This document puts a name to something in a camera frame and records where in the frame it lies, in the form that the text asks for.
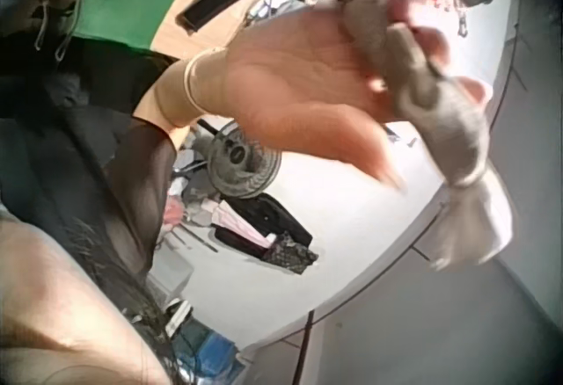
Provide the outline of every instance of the mobile phone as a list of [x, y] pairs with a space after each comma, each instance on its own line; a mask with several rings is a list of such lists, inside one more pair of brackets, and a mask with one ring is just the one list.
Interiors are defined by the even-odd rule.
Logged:
[[177, 17], [176, 22], [189, 32], [197, 32], [216, 15], [238, 0], [194, 0]]

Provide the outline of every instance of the black sleeve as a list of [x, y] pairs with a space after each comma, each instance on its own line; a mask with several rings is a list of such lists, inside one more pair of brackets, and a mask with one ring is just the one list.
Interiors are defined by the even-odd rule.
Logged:
[[176, 149], [163, 130], [138, 119], [132, 119], [118, 143], [105, 167], [107, 181], [141, 245], [139, 251], [148, 271], [162, 225]]

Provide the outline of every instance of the fingers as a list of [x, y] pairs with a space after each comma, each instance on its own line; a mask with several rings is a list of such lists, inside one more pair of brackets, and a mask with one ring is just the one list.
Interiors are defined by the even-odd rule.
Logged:
[[184, 216], [184, 205], [179, 198], [168, 196], [166, 199], [165, 214], [163, 216], [164, 225], [178, 225]]
[[391, 23], [406, 23], [411, 27], [414, 38], [429, 60], [441, 67], [450, 64], [448, 40], [443, 32], [431, 23], [431, 20], [440, 17], [436, 9], [425, 5], [421, 0], [389, 0], [388, 17]]
[[241, 124], [249, 136], [270, 148], [351, 163], [386, 185], [401, 186], [385, 131], [352, 106], [296, 104]]
[[485, 82], [465, 76], [456, 77], [456, 80], [469, 92], [479, 108], [484, 109], [493, 97], [493, 88]]
[[[454, 79], [465, 88], [475, 105], [481, 109], [484, 109], [486, 104], [493, 97], [493, 88], [485, 82], [466, 76], [456, 76]], [[391, 94], [386, 89], [374, 89], [372, 92], [371, 105], [368, 105], [365, 111], [370, 117], [381, 124], [403, 121], [395, 113]]]

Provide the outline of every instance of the white string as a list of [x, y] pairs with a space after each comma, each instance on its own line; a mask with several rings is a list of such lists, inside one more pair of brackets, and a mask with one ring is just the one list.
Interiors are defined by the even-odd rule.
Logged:
[[47, 26], [49, 22], [49, 0], [37, 0], [40, 2], [42, 15], [41, 15], [41, 28], [39, 33], [37, 33], [37, 38], [35, 38], [35, 49], [41, 51], [43, 47], [43, 40], [45, 39], [45, 33], [47, 32]]
[[57, 62], [61, 62], [64, 56], [67, 53], [67, 49], [69, 48], [70, 40], [72, 40], [72, 35], [74, 34], [75, 30], [78, 26], [78, 19], [80, 18], [80, 12], [82, 10], [82, 2], [84, 0], [77, 0], [74, 10], [72, 12], [72, 24], [70, 25], [70, 29], [67, 32], [64, 40], [62, 40], [61, 45], [55, 51], [55, 59]]

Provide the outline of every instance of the wrist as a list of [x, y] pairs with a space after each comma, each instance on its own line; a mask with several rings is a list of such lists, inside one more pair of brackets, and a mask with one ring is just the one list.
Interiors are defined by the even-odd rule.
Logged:
[[186, 73], [186, 91], [196, 107], [205, 113], [230, 117], [224, 94], [227, 49], [210, 50], [194, 61]]
[[159, 111], [174, 127], [188, 126], [202, 116], [202, 112], [191, 105], [186, 94], [184, 74], [188, 65], [188, 61], [175, 62], [152, 88]]

